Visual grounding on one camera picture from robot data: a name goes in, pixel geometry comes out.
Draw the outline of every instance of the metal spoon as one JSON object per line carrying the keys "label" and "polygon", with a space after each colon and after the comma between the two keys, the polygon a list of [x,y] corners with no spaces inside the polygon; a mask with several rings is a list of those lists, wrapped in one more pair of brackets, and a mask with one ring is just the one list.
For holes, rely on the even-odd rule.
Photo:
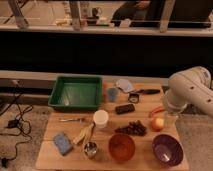
{"label": "metal spoon", "polygon": [[84,121],[85,121],[85,118],[60,119],[60,122],[68,122],[68,121],[79,121],[79,122],[84,122]]}

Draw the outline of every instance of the purple bowl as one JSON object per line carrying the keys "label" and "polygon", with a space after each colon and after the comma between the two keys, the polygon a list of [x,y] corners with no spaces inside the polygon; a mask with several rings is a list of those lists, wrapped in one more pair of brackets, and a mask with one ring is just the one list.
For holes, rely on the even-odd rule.
{"label": "purple bowl", "polygon": [[168,166],[176,166],[183,160],[183,149],[180,143],[170,135],[161,134],[152,142],[154,155]]}

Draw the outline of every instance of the green plastic bin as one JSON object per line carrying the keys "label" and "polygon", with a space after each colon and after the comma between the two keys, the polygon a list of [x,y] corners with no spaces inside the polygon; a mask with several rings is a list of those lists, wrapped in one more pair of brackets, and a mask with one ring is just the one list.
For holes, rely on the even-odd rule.
{"label": "green plastic bin", "polygon": [[95,111],[101,104],[100,77],[59,76],[53,87],[48,105],[58,111]]}

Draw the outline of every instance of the white cup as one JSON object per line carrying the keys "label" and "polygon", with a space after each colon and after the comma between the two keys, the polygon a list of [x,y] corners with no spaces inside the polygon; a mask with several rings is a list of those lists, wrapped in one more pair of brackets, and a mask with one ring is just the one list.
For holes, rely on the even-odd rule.
{"label": "white cup", "polygon": [[102,129],[107,126],[109,115],[105,110],[98,110],[93,115],[93,121],[97,128]]}

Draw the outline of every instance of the sponge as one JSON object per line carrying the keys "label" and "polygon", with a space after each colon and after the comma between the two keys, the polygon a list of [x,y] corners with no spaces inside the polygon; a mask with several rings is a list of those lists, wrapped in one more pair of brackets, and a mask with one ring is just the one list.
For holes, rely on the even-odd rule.
{"label": "sponge", "polygon": [[63,132],[58,133],[53,138],[53,142],[57,146],[60,154],[63,156],[73,149],[73,144]]}

